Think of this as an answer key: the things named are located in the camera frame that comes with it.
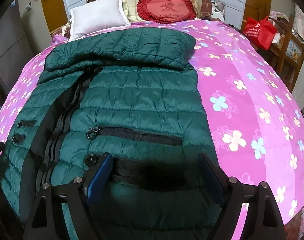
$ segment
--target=white pillow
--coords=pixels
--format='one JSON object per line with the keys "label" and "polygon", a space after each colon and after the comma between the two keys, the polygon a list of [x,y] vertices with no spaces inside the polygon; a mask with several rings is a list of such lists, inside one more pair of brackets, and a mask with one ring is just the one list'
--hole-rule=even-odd
{"label": "white pillow", "polygon": [[74,41],[100,30],[130,26],[122,0],[97,0],[71,9],[71,37]]}

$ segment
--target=green puffer jacket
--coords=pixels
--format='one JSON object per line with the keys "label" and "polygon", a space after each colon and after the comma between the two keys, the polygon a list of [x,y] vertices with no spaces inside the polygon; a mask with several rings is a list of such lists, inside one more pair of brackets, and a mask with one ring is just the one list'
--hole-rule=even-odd
{"label": "green puffer jacket", "polygon": [[206,239],[220,208],[201,187],[196,158],[218,160],[188,62],[195,43],[175,30],[132,28],[51,52],[0,157],[1,187],[22,223],[43,183],[68,183],[89,156],[109,152],[133,170],[115,170],[91,207],[104,239]]}

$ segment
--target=wooden door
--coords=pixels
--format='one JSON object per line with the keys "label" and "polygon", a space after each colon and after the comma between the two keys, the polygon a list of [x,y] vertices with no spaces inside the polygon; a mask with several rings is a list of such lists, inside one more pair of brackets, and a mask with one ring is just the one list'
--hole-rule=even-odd
{"label": "wooden door", "polygon": [[41,0],[50,33],[67,23],[63,0]]}
{"label": "wooden door", "polygon": [[[251,17],[255,20],[262,20],[266,16],[270,15],[271,0],[246,0],[244,8],[243,20],[247,20]],[[245,22],[242,22],[241,29],[245,27]]]}

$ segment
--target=gray cabinet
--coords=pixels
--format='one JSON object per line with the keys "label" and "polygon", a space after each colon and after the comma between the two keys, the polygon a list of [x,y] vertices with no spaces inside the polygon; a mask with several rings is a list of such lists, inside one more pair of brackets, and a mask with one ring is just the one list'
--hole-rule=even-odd
{"label": "gray cabinet", "polygon": [[16,0],[0,20],[0,89],[5,94],[14,86],[32,57],[34,54],[23,30]]}

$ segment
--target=wooden chair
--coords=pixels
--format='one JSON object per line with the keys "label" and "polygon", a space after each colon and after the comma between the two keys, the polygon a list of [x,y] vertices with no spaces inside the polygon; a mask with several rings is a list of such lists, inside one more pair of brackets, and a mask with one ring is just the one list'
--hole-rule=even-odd
{"label": "wooden chair", "polygon": [[[292,92],[303,64],[304,44],[302,44],[300,40],[292,33],[294,23],[294,17],[292,15],[290,15],[288,24],[276,19],[270,19],[276,23],[276,27],[281,34],[282,31],[280,30],[284,30],[283,33],[285,33],[285,37],[281,48],[275,44],[271,44],[268,53],[272,54],[272,57],[270,57],[270,61],[267,61],[280,76],[281,80],[284,82],[288,90]],[[301,55],[297,61],[293,60],[287,55],[287,49],[290,40],[293,41],[301,49]]]}

